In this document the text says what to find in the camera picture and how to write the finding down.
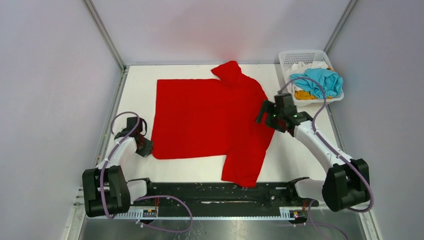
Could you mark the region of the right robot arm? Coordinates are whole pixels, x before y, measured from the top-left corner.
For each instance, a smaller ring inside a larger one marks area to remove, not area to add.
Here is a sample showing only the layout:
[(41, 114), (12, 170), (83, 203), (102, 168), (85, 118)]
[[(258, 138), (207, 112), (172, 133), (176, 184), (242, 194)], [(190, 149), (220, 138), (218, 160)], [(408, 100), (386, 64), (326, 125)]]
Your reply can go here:
[(374, 195), (366, 161), (354, 159), (329, 143), (317, 128), (315, 117), (298, 111), (290, 93), (275, 95), (273, 102), (264, 100), (256, 122), (281, 133), (288, 132), (312, 153), (325, 171), (324, 180), (300, 177), (289, 181), (286, 198), (291, 205), (299, 206), (311, 199), (325, 202), (333, 212), (353, 211), (355, 206), (366, 202), (369, 205), (364, 210), (372, 208)]

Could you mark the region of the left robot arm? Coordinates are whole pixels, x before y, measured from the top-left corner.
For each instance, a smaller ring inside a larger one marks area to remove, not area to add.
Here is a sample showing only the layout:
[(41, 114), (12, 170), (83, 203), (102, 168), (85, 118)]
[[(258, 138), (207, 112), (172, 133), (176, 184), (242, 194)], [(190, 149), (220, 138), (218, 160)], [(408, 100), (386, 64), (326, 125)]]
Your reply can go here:
[(142, 180), (142, 187), (129, 187), (122, 166), (131, 157), (148, 157), (153, 151), (153, 142), (145, 137), (147, 122), (135, 112), (126, 118), (126, 127), (114, 135), (114, 145), (106, 157), (94, 168), (82, 173), (82, 188), (85, 213), (88, 217), (113, 219), (127, 213), (131, 203), (137, 199), (148, 206), (155, 200), (155, 192)]

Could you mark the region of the red t-shirt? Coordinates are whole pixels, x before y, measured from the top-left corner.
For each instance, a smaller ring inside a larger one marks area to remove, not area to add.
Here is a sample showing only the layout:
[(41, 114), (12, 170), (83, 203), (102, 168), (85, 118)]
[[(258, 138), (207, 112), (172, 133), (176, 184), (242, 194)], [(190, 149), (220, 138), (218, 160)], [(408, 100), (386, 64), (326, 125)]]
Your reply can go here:
[(257, 184), (273, 129), (257, 123), (267, 96), (234, 60), (214, 78), (159, 79), (151, 140), (158, 160), (225, 156), (221, 179)]

